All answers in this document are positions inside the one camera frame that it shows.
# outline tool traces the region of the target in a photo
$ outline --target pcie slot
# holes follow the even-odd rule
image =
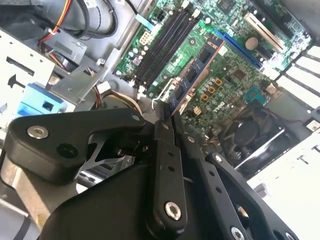
[[[146,70],[153,63],[154,58],[157,57],[160,51],[163,50],[164,46],[168,43],[170,38],[173,37],[174,33],[179,29],[180,25],[189,18],[189,13],[185,10],[177,11],[173,14],[171,21],[167,27],[163,30],[163,33],[156,41],[154,46],[148,51],[149,54],[143,59],[137,72],[135,73],[138,80],[146,73]]]
[[[179,109],[187,94],[195,86],[198,79],[213,61],[223,44],[224,41],[216,36],[211,36],[206,41],[200,53],[183,76],[179,86],[173,91],[169,98],[168,102],[170,105],[170,113],[172,115]]]
[[[146,86],[150,86],[154,80],[158,77],[158,75],[162,72],[162,70],[165,68],[165,66],[168,64],[168,61],[172,58],[172,56],[176,53],[180,45],[183,43],[183,41],[187,38],[191,30],[194,28],[194,26],[197,24],[197,19],[192,19],[181,31],[181,33],[178,34],[178,39],[174,42],[174,44],[169,48],[169,50],[166,52],[166,54],[163,56],[163,58],[160,60],[160,62],[155,67],[155,70],[152,72],[152,74],[147,75],[146,79],[141,78],[140,80],[142,82],[146,82]]]
[[[283,53],[286,47],[273,35],[252,13],[248,12],[244,20],[250,24],[278,53]]]
[[[290,31],[289,28],[287,28],[285,24],[280,22],[270,13],[270,11],[265,7],[264,3],[261,0],[251,0],[251,2],[256,8],[261,9],[264,14],[284,33],[284,35],[292,39],[294,34]]]
[[[245,50],[242,46],[240,46],[229,34],[222,34],[221,32],[215,30],[213,34],[217,35],[219,38],[222,38],[230,47],[232,47],[238,54],[244,57],[250,64],[255,66],[257,69],[261,69],[263,64],[255,59],[250,52]]]

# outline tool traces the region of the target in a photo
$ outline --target black cable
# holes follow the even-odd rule
[[[130,6],[135,15],[139,14],[135,6],[132,4],[132,2],[130,2],[130,0],[125,0],[125,2]]]
[[[79,38],[81,38],[83,36],[88,36],[88,35],[91,36],[91,34],[88,34],[89,26],[90,26],[90,15],[89,15],[89,10],[87,8],[87,5],[85,4],[85,1],[84,0],[76,0],[76,1],[79,4],[81,12],[82,12],[83,17],[84,17],[84,29],[83,30],[65,29],[65,30],[68,33],[70,33],[72,36],[74,36],[75,38],[79,39]]]
[[[94,38],[95,35],[96,35],[96,33],[97,33],[97,31],[98,31],[99,28],[101,27],[101,11],[100,11],[100,8],[99,8],[98,6],[96,6],[96,9],[97,9],[98,12],[99,12],[99,25],[98,25],[98,27],[96,28],[96,30],[94,31],[94,33],[93,33],[88,39],[81,39],[82,41],[88,41],[88,40]]]

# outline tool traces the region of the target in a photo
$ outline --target cable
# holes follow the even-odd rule
[[[62,24],[62,22],[63,22],[64,19],[65,19],[66,13],[69,11],[71,1],[72,1],[72,0],[66,0],[66,1],[65,1],[65,4],[64,4],[64,7],[63,7],[63,11],[62,11],[62,13],[61,13],[61,15],[60,15],[60,17],[59,17],[59,19],[58,19],[58,21],[57,21],[54,29],[53,29],[52,32],[50,32],[47,36],[45,36],[45,37],[43,37],[43,38],[41,38],[41,39],[39,40],[39,43],[40,43],[40,44],[41,44],[41,43],[44,43],[46,40],[48,40],[49,38],[51,38],[51,37],[54,35],[54,33],[56,33],[56,32],[58,31],[60,25]]]
[[[96,9],[98,10],[99,12],[99,25],[98,27],[96,28],[96,30],[94,31],[94,33],[88,38],[88,39],[81,39],[82,41],[89,41],[90,39],[94,38],[97,31],[99,30],[99,28],[101,27],[101,11],[100,11],[100,8],[98,6],[96,6]]]
[[[130,0],[125,0],[125,2],[130,6],[135,15],[139,14],[135,6],[132,4],[132,2],[130,2]]]
[[[64,29],[64,30],[70,33],[72,36],[74,36],[77,39],[82,38],[83,36],[90,37],[91,35],[88,33],[89,26],[90,26],[89,10],[84,0],[76,0],[76,2],[78,3],[84,18],[84,29],[83,30]]]

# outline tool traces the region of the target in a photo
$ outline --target blue pcie slot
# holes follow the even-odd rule
[[[221,33],[218,30],[214,30],[213,34],[217,35],[219,38],[225,40],[225,42],[230,45],[234,50],[236,50],[241,56],[243,56],[249,63],[255,66],[257,69],[261,69],[263,64],[255,59],[250,52],[245,50],[242,46],[240,46],[229,34]]]
[[[213,61],[220,48],[225,43],[224,40],[210,36],[196,59],[192,62],[190,68],[181,80],[180,85],[173,91],[169,98],[170,113],[173,115],[186,98],[186,95],[196,84],[197,79],[205,68]]]

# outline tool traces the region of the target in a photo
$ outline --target wire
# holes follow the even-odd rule
[[[96,9],[98,10],[99,12],[99,25],[98,27],[96,28],[96,30],[94,31],[94,33],[88,38],[88,39],[81,39],[82,41],[89,41],[90,39],[94,38],[97,31],[99,30],[99,28],[101,27],[101,11],[100,11],[100,8],[97,6]]]
[[[66,0],[65,1],[65,4],[64,4],[64,7],[63,7],[63,11],[62,11],[62,13],[61,13],[61,15],[60,15],[60,17],[59,17],[54,29],[47,36],[45,36],[45,37],[43,37],[43,38],[41,38],[39,40],[40,44],[44,43],[46,40],[50,39],[58,31],[60,25],[62,24],[62,22],[65,19],[66,13],[69,11],[71,1],[72,0]]]
[[[59,61],[59,59],[57,58],[57,56],[56,56],[55,54],[50,53],[49,56],[50,56],[50,58],[52,58],[52,59],[56,62],[56,64],[57,64],[59,67],[61,67],[61,68],[63,68],[64,70],[68,71],[68,69],[62,64],[61,61]]]
[[[142,110],[141,110],[140,106],[136,103],[135,100],[133,100],[131,97],[129,97],[127,95],[124,95],[124,94],[117,92],[117,91],[112,91],[111,93],[103,96],[102,99],[105,97],[111,97],[114,99],[118,99],[121,102],[123,102],[124,104],[126,104],[127,106],[129,106],[130,108],[136,109],[142,115]]]
[[[64,29],[64,30],[77,39],[82,38],[83,36],[90,37],[91,35],[90,34],[88,35],[89,26],[90,26],[89,10],[84,0],[76,0],[76,2],[78,3],[84,18],[84,29],[83,30]]]
[[[125,2],[130,6],[135,15],[139,14],[135,6],[132,4],[132,2],[130,2],[130,0],[125,0]]]

